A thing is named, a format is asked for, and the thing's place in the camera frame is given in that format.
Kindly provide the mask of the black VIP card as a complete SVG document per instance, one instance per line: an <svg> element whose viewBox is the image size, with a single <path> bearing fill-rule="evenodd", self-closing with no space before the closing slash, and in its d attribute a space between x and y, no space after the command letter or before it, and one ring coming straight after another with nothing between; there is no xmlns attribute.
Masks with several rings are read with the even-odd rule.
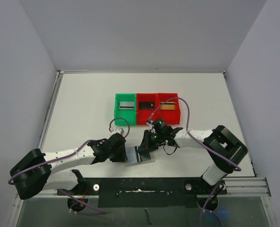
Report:
<svg viewBox="0 0 280 227"><path fill-rule="evenodd" d="M136 160L138 164L148 163L153 161L150 152L139 152L139 147L136 149Z"/></svg>

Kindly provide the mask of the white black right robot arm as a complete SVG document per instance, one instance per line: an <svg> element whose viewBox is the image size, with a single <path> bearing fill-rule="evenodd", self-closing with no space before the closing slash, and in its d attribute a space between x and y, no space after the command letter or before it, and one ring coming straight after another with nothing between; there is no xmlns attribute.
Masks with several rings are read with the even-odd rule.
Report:
<svg viewBox="0 0 280 227"><path fill-rule="evenodd" d="M139 154L152 152L159 147L198 147L208 151L213 160L202 179L213 186L223 177L234 171L240 171L239 164L247 155L248 149L228 128L223 125L212 130L187 130L182 127L153 126L145 130L142 142L137 150Z"/></svg>

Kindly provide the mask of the beige leather card holder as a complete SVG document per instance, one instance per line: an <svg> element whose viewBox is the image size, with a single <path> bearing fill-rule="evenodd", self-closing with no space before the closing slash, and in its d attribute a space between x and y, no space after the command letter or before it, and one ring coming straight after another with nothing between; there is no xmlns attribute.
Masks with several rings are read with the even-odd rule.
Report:
<svg viewBox="0 0 280 227"><path fill-rule="evenodd" d="M125 149L127 157L125 162L126 167L155 162L155 157L152 152L139 153L138 149L139 147L137 146Z"/></svg>

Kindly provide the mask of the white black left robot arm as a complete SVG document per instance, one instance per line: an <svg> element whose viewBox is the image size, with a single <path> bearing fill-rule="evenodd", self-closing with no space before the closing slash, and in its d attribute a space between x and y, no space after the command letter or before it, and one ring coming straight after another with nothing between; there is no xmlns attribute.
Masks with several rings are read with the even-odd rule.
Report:
<svg viewBox="0 0 280 227"><path fill-rule="evenodd" d="M87 140L80 147L43 153L29 151L10 171L9 184L14 185L20 199L27 200L44 190L72 190L83 182L76 166L105 162L124 162L126 139L118 132L107 139Z"/></svg>

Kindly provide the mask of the gold card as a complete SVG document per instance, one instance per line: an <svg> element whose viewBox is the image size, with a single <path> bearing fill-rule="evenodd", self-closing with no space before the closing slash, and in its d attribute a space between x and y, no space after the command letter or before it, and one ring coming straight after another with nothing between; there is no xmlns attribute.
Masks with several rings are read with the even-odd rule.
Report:
<svg viewBox="0 0 280 227"><path fill-rule="evenodd" d="M162 102L160 103L160 109L161 110L175 110L175 102L169 101L169 102Z"/></svg>

